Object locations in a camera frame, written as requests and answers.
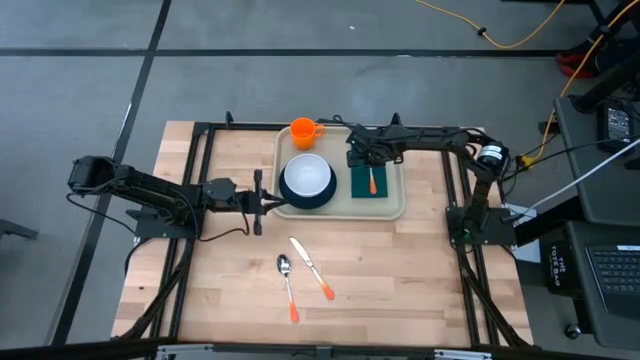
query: laptop keyboard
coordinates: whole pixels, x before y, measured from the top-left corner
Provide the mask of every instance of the laptop keyboard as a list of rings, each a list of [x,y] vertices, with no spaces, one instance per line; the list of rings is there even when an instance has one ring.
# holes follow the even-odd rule
[[[640,247],[593,246],[589,254],[603,293],[640,296]]]

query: knife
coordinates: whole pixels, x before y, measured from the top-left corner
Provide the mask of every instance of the knife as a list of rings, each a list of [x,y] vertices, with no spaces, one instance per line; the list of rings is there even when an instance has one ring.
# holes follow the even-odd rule
[[[307,265],[309,266],[309,269],[311,269],[311,272],[313,272],[313,275],[315,275],[316,279],[320,283],[320,286],[322,287],[322,291],[324,291],[324,295],[327,297],[327,299],[333,300],[336,297],[335,294],[333,293],[333,290],[331,290],[329,285],[327,285],[327,283],[324,282],[324,280],[322,280],[320,273],[318,273],[318,270],[316,270],[316,267],[313,266],[313,262],[311,262],[311,258],[309,257],[309,254],[304,249],[304,247],[302,247],[302,244],[300,244],[300,242],[292,236],[289,236],[289,241],[291,241],[291,243],[293,244],[293,247],[296,248],[296,251],[298,251],[298,254],[300,254],[300,257],[302,258],[302,260],[304,260],[304,262],[307,263]]]

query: yellow cable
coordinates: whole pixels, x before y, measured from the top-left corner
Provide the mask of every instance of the yellow cable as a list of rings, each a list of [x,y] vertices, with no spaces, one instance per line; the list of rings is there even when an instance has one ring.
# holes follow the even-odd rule
[[[501,45],[498,44],[495,40],[493,40],[488,34],[487,32],[483,32],[482,36],[484,36],[493,46],[500,48],[500,49],[512,49],[514,47],[518,47],[524,43],[526,43],[527,41],[529,41],[531,38],[533,38],[543,27],[545,27],[545,25],[547,25],[547,23],[549,22],[549,20],[551,20],[556,13],[558,12],[558,10],[560,10],[560,7],[562,7],[562,5],[564,5],[566,0],[562,0],[558,3],[558,5],[555,7],[555,9],[553,9],[553,11],[551,12],[551,14],[549,14],[549,16],[547,16],[547,18],[531,33],[529,34],[527,37],[525,37],[524,39],[518,41],[515,44],[512,45]],[[431,9],[440,11],[442,13],[445,13],[447,15],[453,16],[457,19],[460,19],[464,22],[466,22],[467,24],[473,26],[476,30],[480,30],[481,27],[476,25],[473,21],[469,20],[468,18],[456,14],[454,12],[439,8],[435,5],[432,5],[428,2],[422,1],[422,0],[416,0],[416,2],[418,2],[419,4],[422,4],[424,6],[428,6]],[[638,2],[640,2],[640,0],[634,0],[632,1],[629,5],[627,5],[624,9],[622,9],[622,11],[620,11],[618,13],[618,15],[613,18],[613,20],[611,20],[611,22],[609,23],[609,25],[607,25],[608,28],[611,28],[611,26],[613,26],[613,24],[615,24],[621,17],[622,15],[624,15],[631,7],[633,7],[635,4],[637,4]],[[595,50],[595,48],[598,46],[598,44],[600,43],[600,41],[602,41],[603,35],[600,35],[596,41],[593,42],[593,45],[591,46],[591,48],[589,49],[589,51],[587,51],[587,54],[585,55],[584,59],[582,59],[582,62],[580,63],[580,65],[578,66],[578,68],[576,69],[576,71],[573,73],[573,75],[571,75],[571,77],[569,78],[569,81],[567,81],[567,84],[564,86],[564,89],[562,89],[562,92],[560,93],[560,97],[563,97],[565,95],[565,93],[567,92],[567,90],[569,90],[569,87],[571,86],[571,83],[573,83],[573,80],[576,78],[576,76],[578,75],[578,73],[580,73],[580,71],[582,70],[582,68],[584,67],[584,64],[587,63],[587,60],[589,59],[589,56],[591,56],[591,54],[593,53],[593,50]],[[538,154],[536,156],[522,156],[522,163],[523,166],[525,168],[533,165],[533,163],[538,160],[542,154],[544,153],[544,146],[545,146],[545,142],[547,141],[547,136],[549,135],[549,129],[551,128],[551,123],[553,122],[553,115],[555,114],[555,112],[551,112],[551,115],[549,115],[549,120],[547,120],[547,126],[544,129],[544,135],[542,136],[542,144],[540,146],[540,150],[538,150]]]
[[[565,1],[566,1],[566,0],[562,0],[562,1],[560,1],[560,2],[558,3],[558,5],[556,6],[556,8],[555,8],[555,9],[553,9],[553,11],[551,12],[551,14],[549,14],[549,16],[547,16],[547,18],[546,18],[546,19],[545,19],[545,20],[544,20],[544,21],[543,21],[543,22],[542,22],[542,23],[541,23],[541,24],[540,24],[540,25],[539,25],[539,26],[538,26],[538,27],[537,27],[537,28],[536,28],[536,29],[535,29],[531,34],[529,34],[529,36],[525,37],[524,39],[522,39],[522,40],[518,41],[518,42],[517,42],[517,43],[515,43],[515,44],[511,44],[511,45],[501,45],[501,44],[498,44],[495,40],[493,40],[493,39],[492,39],[492,38],[487,34],[487,32],[486,32],[486,31],[482,33],[482,36],[484,36],[484,37],[485,37],[485,39],[487,39],[487,40],[488,40],[488,41],[489,41],[493,46],[495,46],[495,47],[497,47],[497,48],[499,48],[499,49],[513,49],[513,48],[515,48],[515,47],[518,47],[518,46],[520,46],[520,45],[522,45],[522,44],[526,43],[527,41],[531,40],[531,38],[532,38],[532,37],[534,37],[534,36],[535,36],[535,35],[536,35],[536,34],[537,34],[537,33],[538,33],[538,32],[539,32],[543,27],[545,27],[545,26],[547,25],[547,23],[549,22],[549,20],[551,20],[551,18],[553,18],[553,17],[556,15],[556,13],[558,12],[558,10],[560,10],[560,8],[562,7],[562,5],[564,5]],[[437,10],[437,11],[440,11],[440,12],[445,13],[445,14],[447,14],[447,15],[450,15],[450,16],[453,16],[453,17],[455,17],[455,18],[458,18],[458,19],[460,19],[460,20],[462,20],[462,21],[466,22],[467,24],[469,24],[469,25],[473,26],[476,30],[480,30],[480,29],[481,29],[481,27],[480,27],[480,26],[476,25],[473,21],[471,21],[471,20],[467,19],[466,17],[464,17],[464,16],[462,16],[462,15],[458,15],[458,14],[453,13],[453,12],[451,12],[451,11],[448,11],[448,10],[445,10],[445,9],[442,9],[442,8],[439,8],[439,7],[435,6],[435,5],[429,4],[428,2],[424,2],[424,1],[422,1],[422,0],[416,0],[416,2],[418,2],[419,4],[422,4],[422,5],[424,5],[424,6],[428,6],[428,7],[432,8],[433,10]]]
[[[613,18],[613,20],[611,20],[611,22],[609,23],[609,25],[607,25],[607,27],[611,28],[613,24],[615,24],[622,17],[622,15],[624,15],[624,13],[626,13],[629,9],[631,9],[632,6],[634,6],[638,2],[640,2],[640,0],[634,0],[629,5],[627,5],[624,9],[622,9],[622,11],[620,11],[618,15],[615,18]],[[580,63],[576,71],[574,71],[573,75],[571,75],[571,77],[569,78],[569,81],[567,81],[567,84],[564,86],[564,89],[562,89],[562,92],[560,93],[560,97],[563,97],[566,94],[567,90],[569,90],[569,87],[571,86],[571,83],[573,82],[573,80],[576,78],[576,75],[578,75],[580,70],[582,70],[582,67],[584,67],[584,64],[587,63],[589,56],[591,56],[591,53],[593,53],[593,50],[595,50],[598,44],[600,44],[600,41],[602,41],[603,37],[604,37],[603,35],[600,35],[598,36],[596,41],[593,42],[593,45],[591,45],[591,48],[589,49],[589,51],[587,51],[587,54],[584,56],[584,59],[582,59],[582,62]],[[542,136],[542,146],[540,146],[540,150],[538,150],[538,154],[535,157],[532,157],[532,156],[522,157],[522,162],[525,168],[531,166],[544,153],[544,145],[545,145],[545,142],[547,141],[547,136],[549,135],[549,128],[551,127],[551,123],[553,122],[554,113],[555,112],[552,111],[551,115],[549,116],[549,120],[547,120],[547,126],[545,127],[544,135]]]

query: green cloth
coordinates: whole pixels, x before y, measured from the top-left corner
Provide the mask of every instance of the green cloth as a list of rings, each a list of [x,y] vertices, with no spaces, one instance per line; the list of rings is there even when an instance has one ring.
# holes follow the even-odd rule
[[[369,192],[369,166],[351,168],[351,197],[353,198],[385,198],[387,191],[387,170],[384,166],[373,167],[373,179],[376,181],[375,195]]]

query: white cable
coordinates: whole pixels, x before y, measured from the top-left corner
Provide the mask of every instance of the white cable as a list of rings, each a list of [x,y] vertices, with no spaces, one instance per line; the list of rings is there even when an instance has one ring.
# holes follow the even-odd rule
[[[637,144],[640,143],[640,139],[634,141],[633,143],[629,144],[627,147],[625,147],[624,149],[618,151],[617,153],[611,155],[611,157],[609,157],[607,160],[601,162],[600,164],[598,164],[596,167],[594,167],[593,169],[589,170],[588,173],[580,176],[579,178],[575,179],[572,183],[570,183],[569,185],[563,187],[562,189],[554,192],[553,194],[547,196],[546,198],[538,201],[537,203],[531,205],[527,210],[523,211],[522,214],[526,214],[528,211],[540,206],[542,203],[545,203],[551,199],[553,199],[554,197],[560,195],[561,193],[565,192],[567,189],[570,189],[572,186],[576,185],[577,183],[579,183],[580,181],[588,178],[591,174],[593,174],[594,172],[600,170],[603,166],[607,165],[608,163],[610,163],[611,161],[613,161],[615,158],[617,158],[618,156],[624,154],[627,150],[633,148],[634,146],[636,146]]]

